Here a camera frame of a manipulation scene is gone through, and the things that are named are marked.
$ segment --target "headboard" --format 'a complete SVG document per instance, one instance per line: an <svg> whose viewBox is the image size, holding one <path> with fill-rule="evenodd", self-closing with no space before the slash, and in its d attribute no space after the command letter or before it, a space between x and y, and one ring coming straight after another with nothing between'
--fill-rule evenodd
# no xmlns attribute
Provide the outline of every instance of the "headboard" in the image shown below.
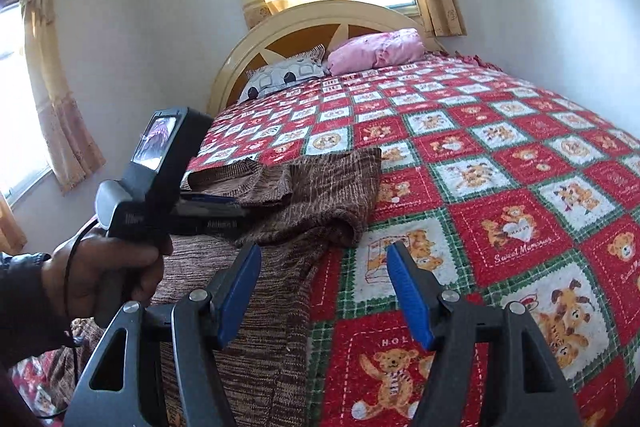
<svg viewBox="0 0 640 427"><path fill-rule="evenodd" d="M301 4L263 20L238 42L211 86L207 112L214 116L240 96L244 72L308 51L318 44L340 44L360 35L416 28L429 51L444 51L424 28L397 11L353 0Z"/></svg>

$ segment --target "red quilt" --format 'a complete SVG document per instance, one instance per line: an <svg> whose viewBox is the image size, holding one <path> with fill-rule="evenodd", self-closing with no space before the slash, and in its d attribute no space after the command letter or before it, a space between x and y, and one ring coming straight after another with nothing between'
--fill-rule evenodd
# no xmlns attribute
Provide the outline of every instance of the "red quilt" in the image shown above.
<svg viewBox="0 0 640 427"><path fill-rule="evenodd" d="M311 425L405 426L428 385L432 356L411 338L386 272L398 239L468 298L523 302L585 425L605 425L640 374L640 143L549 90L431 57L228 108L190 169L370 146L383 174L369 230L325 256L314 282ZM478 424L485 356L464 426ZM34 379L14 377L46 402Z"/></svg>

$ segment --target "hand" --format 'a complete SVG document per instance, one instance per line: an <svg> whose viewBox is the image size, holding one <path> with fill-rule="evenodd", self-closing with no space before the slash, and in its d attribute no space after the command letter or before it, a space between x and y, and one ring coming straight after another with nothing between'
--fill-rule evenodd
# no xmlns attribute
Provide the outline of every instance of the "hand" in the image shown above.
<svg viewBox="0 0 640 427"><path fill-rule="evenodd" d="M104 236L104 229L94 227L78 245L68 281L70 319L94 315L98 282L105 272L119 268L140 269L131 298L148 304L164 275L162 256L174 251L169 236L160 248ZM52 258L42 266L42 285L54 311L61 317L66 315L63 295L66 263L75 240L76 236L56 248Z"/></svg>

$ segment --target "black cable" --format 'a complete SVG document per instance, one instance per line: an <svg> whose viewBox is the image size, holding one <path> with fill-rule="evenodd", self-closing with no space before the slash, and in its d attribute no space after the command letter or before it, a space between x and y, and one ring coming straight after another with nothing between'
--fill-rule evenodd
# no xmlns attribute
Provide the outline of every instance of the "black cable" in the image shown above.
<svg viewBox="0 0 640 427"><path fill-rule="evenodd" d="M95 225L97 224L98 224L97 219L92 220L90 223L88 223L84 227L84 229L81 230L81 232L78 234L78 237L76 237L76 240L74 241L74 244L71 247L71 251L69 252L69 258L66 260L65 280L62 286L62 298L64 302L64 307L65 307L65 315L66 315L66 318L68 319L68 324L69 324L68 327L66 328L66 332L68 333L69 338L73 343L71 350L74 356L74 389L78 386L78 346L76 346L76 340L74 338L73 331L71 330L71 316L69 314L69 275L71 274L71 263L74 257L76 256L76 252L78 251L78 247L80 246L80 241L82 241L82 238L85 235L87 235L87 233L89 233L89 231L93 227L95 227ZM65 407L64 409L59 410L58 412L55 412L53 414L49 414L46 416L36 415L36 418L38 420L53 420L54 418L60 415L63 415L67 409L68 409L68 406Z"/></svg>

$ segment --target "patterned pillow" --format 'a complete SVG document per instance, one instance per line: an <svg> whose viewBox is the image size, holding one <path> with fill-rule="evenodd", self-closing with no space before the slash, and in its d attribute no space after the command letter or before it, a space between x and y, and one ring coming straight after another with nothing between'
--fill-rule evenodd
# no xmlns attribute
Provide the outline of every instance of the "patterned pillow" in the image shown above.
<svg viewBox="0 0 640 427"><path fill-rule="evenodd" d="M325 76L321 65L323 56L324 46L319 44L308 52L294 55L276 64L245 71L248 82L240 94L238 103L263 98L269 93Z"/></svg>

